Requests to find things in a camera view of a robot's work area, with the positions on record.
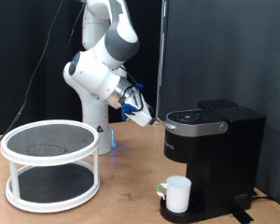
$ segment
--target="black coffee maker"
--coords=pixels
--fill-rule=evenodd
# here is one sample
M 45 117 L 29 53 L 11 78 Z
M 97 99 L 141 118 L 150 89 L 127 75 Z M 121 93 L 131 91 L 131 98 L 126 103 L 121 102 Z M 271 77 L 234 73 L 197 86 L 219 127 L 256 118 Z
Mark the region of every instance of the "black coffee maker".
M 203 101 L 198 107 L 169 113 L 163 122 L 164 154 L 187 164 L 192 183 L 185 213 L 169 211 L 161 199 L 161 215 L 174 223 L 241 216 L 254 193 L 265 116 L 226 100 Z

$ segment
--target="cable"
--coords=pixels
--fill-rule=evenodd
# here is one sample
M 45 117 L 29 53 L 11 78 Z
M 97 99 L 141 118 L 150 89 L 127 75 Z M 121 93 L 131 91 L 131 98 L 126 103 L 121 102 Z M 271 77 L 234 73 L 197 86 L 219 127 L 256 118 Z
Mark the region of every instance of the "cable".
M 75 21 L 75 23 L 74 23 L 71 36 L 69 37 L 69 40 L 68 40 L 68 44 L 67 44 L 67 55 L 68 55 L 68 57 L 69 57 L 70 60 L 73 59 L 73 55 L 71 54 L 71 50 L 70 50 L 71 42 L 72 42 L 72 38 L 73 38 L 73 34 L 74 34 L 74 32 L 75 32 L 77 20 L 78 20 L 78 18 L 80 17 L 80 15 L 81 15 L 81 13 L 82 13 L 83 8 L 84 8 L 85 5 L 86 5 L 86 1 L 83 3 L 83 6 L 82 6 L 80 12 L 77 14 L 77 18 L 76 18 L 76 21 Z
M 128 75 L 129 77 L 132 79 L 132 81 L 134 82 L 134 84 L 137 84 L 136 80 L 132 77 L 132 75 L 124 68 L 124 67 L 120 67 L 122 70 L 124 70 Z
M 267 200 L 273 200 L 274 201 L 274 199 L 272 197 L 265 196 L 265 197 L 254 197 L 254 198 L 252 198 L 252 202 L 254 202 L 258 199 L 267 199 Z
M 129 86 L 127 89 L 125 89 L 123 95 L 122 95 L 121 98 L 120 98 L 120 103 L 121 103 L 122 105 L 125 104 L 125 93 L 127 92 L 127 90 L 129 90 L 129 89 L 131 89 L 131 88 L 133 88 L 133 87 L 135 87 L 136 89 L 139 90 L 139 96 L 140 96 L 141 107 L 140 107 L 140 109 L 138 109 L 137 111 L 132 110 L 132 112 L 140 112 L 140 111 L 143 109 L 143 101 L 142 101 L 142 95 L 141 95 L 141 90 L 142 90 L 142 89 L 141 89 L 140 87 L 138 87 L 138 86 Z
M 59 11 L 60 11 L 62 5 L 63 5 L 63 0 L 61 1 L 60 5 L 59 5 L 59 8 L 58 8 L 58 10 L 57 10 L 57 12 L 56 12 L 56 15 L 55 15 L 55 17 L 54 17 L 54 20 L 53 20 L 52 24 L 50 25 L 49 33 L 48 33 L 48 38 L 47 38 L 47 43 L 46 43 L 46 45 L 45 45 L 45 48 L 44 48 L 44 50 L 43 50 L 43 53 L 42 53 L 42 55 L 41 55 L 39 61 L 38 61 L 38 64 L 37 64 L 37 66 L 36 66 L 36 68 L 35 68 L 35 70 L 34 70 L 32 76 L 31 76 L 31 79 L 30 79 L 30 82 L 29 82 L 29 85 L 28 85 L 28 89 L 27 89 L 27 92 L 26 92 L 26 95 L 25 95 L 24 103 L 23 103 L 23 105 L 21 106 L 21 109 L 20 109 L 19 113 L 16 115 L 16 117 L 15 117 L 14 120 L 12 121 L 11 125 L 10 125 L 9 128 L 7 129 L 7 131 L 1 136 L 0 142 L 1 142 L 1 140 L 4 138 L 4 136 L 10 131 L 10 129 L 13 127 L 13 125 L 18 121 L 18 119 L 19 119 L 20 116 L 21 116 L 21 112 L 23 111 L 23 109 L 24 109 L 25 106 L 26 106 L 27 97 L 28 97 L 28 92 L 29 92 L 29 90 L 30 90 L 31 83 L 32 83 L 32 81 L 33 81 L 33 79 L 34 79 L 35 72 L 36 72 L 36 70 L 38 69 L 38 66 L 39 66 L 40 63 L 42 62 L 42 60 L 43 60 L 43 58 L 44 58 L 44 55 L 45 55 L 45 53 L 46 53 L 47 46 L 48 46 L 48 43 L 49 43 L 50 32 L 51 32 L 51 29 L 52 29 L 52 27 L 53 27 L 54 22 L 56 21 L 56 18 L 57 18 L 58 14 L 59 14 Z

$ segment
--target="black curtain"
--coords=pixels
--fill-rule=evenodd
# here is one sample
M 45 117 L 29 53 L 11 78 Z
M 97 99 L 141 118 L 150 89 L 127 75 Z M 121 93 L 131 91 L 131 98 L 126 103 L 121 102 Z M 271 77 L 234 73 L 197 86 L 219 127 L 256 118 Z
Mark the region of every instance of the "black curtain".
M 126 62 L 134 78 L 145 85 L 143 94 L 153 107 L 157 97 L 161 0 L 127 0 L 140 51 Z M 19 112 L 32 73 L 47 41 L 49 27 L 61 0 L 0 1 L 0 134 Z M 63 80 L 69 36 L 82 4 L 63 0 L 42 64 L 35 74 L 27 105 L 15 127 L 44 119 L 82 120 L 76 92 Z M 73 54 L 81 45 L 82 16 L 72 40 Z M 109 121 L 121 121 L 120 111 L 109 109 Z
M 266 115 L 256 187 L 280 203 L 280 0 L 170 0 L 167 17 L 160 117 L 217 99 Z

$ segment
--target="cup handle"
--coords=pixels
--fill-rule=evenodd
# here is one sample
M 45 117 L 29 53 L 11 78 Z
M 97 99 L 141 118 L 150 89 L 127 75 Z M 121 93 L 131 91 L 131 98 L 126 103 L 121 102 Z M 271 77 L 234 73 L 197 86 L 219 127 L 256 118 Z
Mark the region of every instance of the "cup handle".
M 157 186 L 157 194 L 159 196 L 161 196 L 164 200 L 165 200 L 165 195 L 161 192 L 161 189 L 162 188 L 166 188 L 167 189 L 168 185 L 167 184 L 164 184 L 164 183 L 161 183 Z

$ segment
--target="white cup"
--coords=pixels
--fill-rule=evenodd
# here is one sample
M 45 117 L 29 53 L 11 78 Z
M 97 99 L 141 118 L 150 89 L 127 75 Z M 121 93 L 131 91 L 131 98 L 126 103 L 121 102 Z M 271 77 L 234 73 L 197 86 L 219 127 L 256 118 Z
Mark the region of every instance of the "white cup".
M 174 213 L 183 213 L 188 210 L 189 192 L 191 182 L 182 175 L 172 175 L 167 178 L 166 184 L 157 186 L 157 194 L 165 200 L 165 195 L 160 192 L 161 188 L 166 188 L 166 206 Z

